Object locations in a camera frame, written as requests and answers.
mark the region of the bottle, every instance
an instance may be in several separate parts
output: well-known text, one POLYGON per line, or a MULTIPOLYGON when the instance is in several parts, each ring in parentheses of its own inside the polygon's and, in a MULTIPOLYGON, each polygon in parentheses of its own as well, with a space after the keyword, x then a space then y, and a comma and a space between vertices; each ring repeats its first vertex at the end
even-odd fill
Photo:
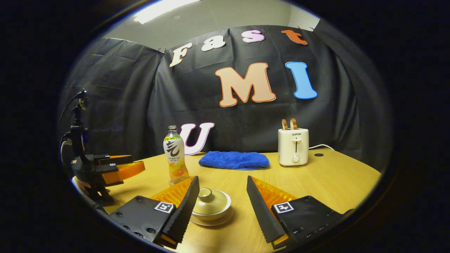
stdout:
POLYGON ((163 148, 169 163, 170 185, 189 178, 185 164, 185 143, 177 132, 176 126, 168 127, 168 134, 164 138, 163 148))

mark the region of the foam letter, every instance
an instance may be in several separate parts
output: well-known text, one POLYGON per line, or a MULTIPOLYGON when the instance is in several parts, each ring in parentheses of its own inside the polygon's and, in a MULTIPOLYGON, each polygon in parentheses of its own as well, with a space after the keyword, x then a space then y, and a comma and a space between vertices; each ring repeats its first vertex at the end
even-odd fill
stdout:
POLYGON ((294 41, 295 43, 298 44, 302 44, 302 45, 307 45, 308 42, 301 40, 299 37, 301 37, 302 35, 300 33, 296 33, 292 30, 284 30, 281 31, 282 33, 286 33, 287 36, 289 37, 289 39, 291 39, 292 41, 294 41))
POLYGON ((294 92, 294 96, 298 99, 313 99, 317 97, 317 92, 312 88, 309 81, 305 63, 289 62, 286 63, 286 67, 292 70, 294 75, 295 84, 297 85, 297 91, 294 92))
POLYGON ((177 64, 179 64, 180 62, 182 62, 183 60, 181 59, 181 57, 185 57, 186 53, 188 52, 188 48, 192 47, 192 43, 188 43, 182 47, 179 47, 175 50, 173 50, 173 59, 172 59, 172 63, 169 65, 169 67, 173 67, 177 64))
POLYGON ((192 129, 195 128, 195 124, 184 124, 181 126, 180 137, 184 141, 184 153, 185 155, 193 155, 200 152, 205 146, 206 138, 208 137, 209 130, 214 126, 214 123, 207 122, 200 124, 200 135, 198 136, 197 142, 194 146, 188 146, 186 142, 188 141, 189 134, 192 129))
POLYGON ((244 37, 242 40, 247 43, 258 42, 264 39, 264 35, 260 34, 258 30, 245 31, 241 35, 244 37))
POLYGON ((238 103, 233 97, 232 89, 236 92, 242 102, 246 103, 253 87, 254 95, 252 101, 261 103, 276 99, 275 93, 270 89, 267 79, 267 63, 252 63, 248 66, 245 78, 242 78, 233 68, 221 68, 216 71, 216 76, 220 77, 222 84, 221 107, 229 107, 238 103))
POLYGON ((224 37, 222 35, 217 35, 211 37, 204 42, 205 44, 202 46, 202 51, 208 51, 213 48, 223 47, 225 45, 224 37))

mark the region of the wooden table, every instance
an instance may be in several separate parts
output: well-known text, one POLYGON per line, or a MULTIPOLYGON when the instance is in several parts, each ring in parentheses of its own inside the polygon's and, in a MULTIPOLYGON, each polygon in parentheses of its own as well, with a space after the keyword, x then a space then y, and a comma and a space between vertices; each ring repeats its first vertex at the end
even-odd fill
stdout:
MULTIPOLYGON (((247 176, 263 180, 296 197, 313 196, 331 209, 344 213, 356 208, 377 183, 380 173, 372 167, 331 149, 309 150, 308 163, 303 166, 283 167, 278 153, 264 153, 270 167, 254 171, 237 171, 201 167, 198 164, 205 153, 186 156, 186 167, 191 176, 198 176, 200 188, 224 191, 232 199, 233 217, 216 227, 203 227, 189 222, 183 242, 176 252, 273 252, 266 243, 247 195, 247 176)), ((105 207, 111 213, 137 195, 150 198, 169 187, 168 164, 165 155, 143 160, 145 171, 108 187, 116 200, 105 207)))

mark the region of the toaster knob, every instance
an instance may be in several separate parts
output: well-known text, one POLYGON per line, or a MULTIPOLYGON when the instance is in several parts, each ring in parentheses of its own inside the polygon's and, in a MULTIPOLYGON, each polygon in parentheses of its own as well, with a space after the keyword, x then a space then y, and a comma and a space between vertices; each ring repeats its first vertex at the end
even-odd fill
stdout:
POLYGON ((300 161, 300 157, 297 155, 297 154, 295 154, 293 157, 292 157, 292 162, 293 163, 298 163, 300 161))

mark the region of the ceiling light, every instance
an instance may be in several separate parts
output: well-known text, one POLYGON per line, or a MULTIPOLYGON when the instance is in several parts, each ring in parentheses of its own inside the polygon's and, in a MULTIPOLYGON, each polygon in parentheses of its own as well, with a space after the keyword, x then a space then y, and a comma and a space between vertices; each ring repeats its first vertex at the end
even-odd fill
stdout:
POLYGON ((166 12, 197 1, 200 0, 161 0, 138 12, 134 20, 145 24, 166 12))

